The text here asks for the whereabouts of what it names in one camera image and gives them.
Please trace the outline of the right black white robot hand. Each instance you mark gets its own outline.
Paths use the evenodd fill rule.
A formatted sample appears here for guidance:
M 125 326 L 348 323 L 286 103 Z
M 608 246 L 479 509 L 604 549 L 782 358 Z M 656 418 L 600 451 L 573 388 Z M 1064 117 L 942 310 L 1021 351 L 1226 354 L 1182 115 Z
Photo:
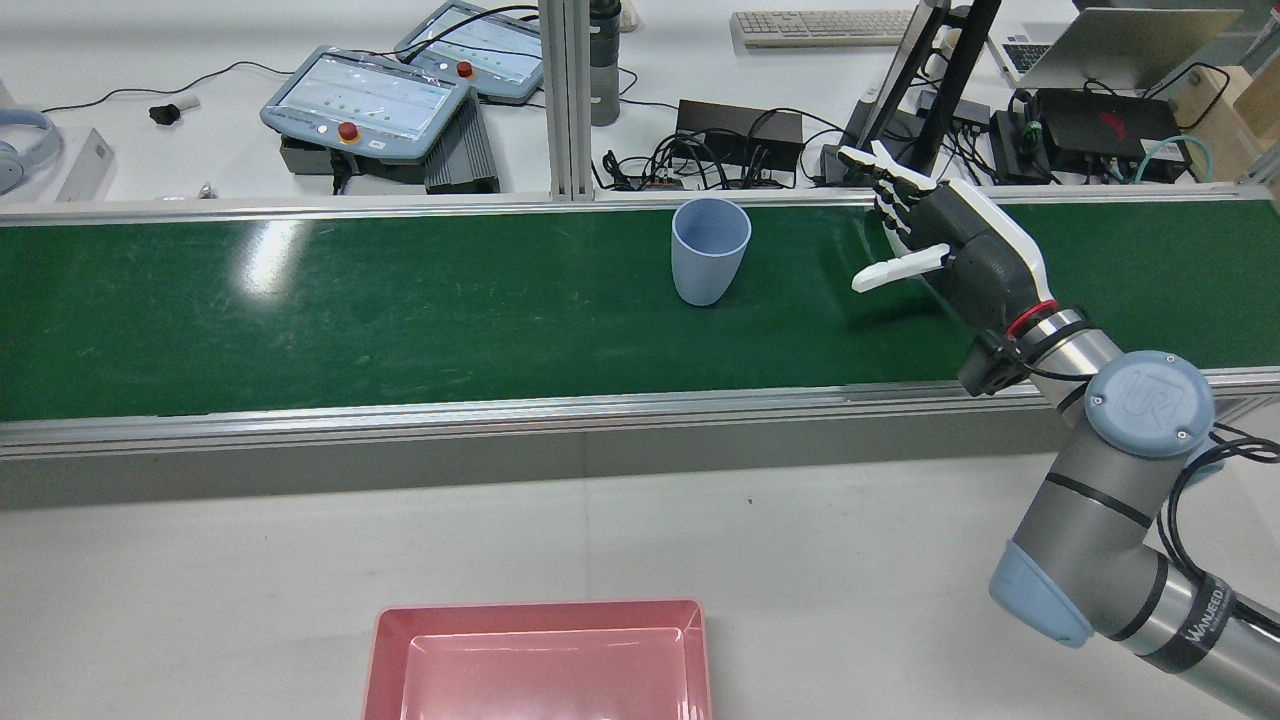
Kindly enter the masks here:
M 932 179 L 874 142 L 842 146 L 841 161 L 865 172 L 892 258 L 863 268 L 852 291 L 920 277 L 960 319 L 1018 337 L 1059 310 L 1037 242 L 984 192 L 964 179 Z

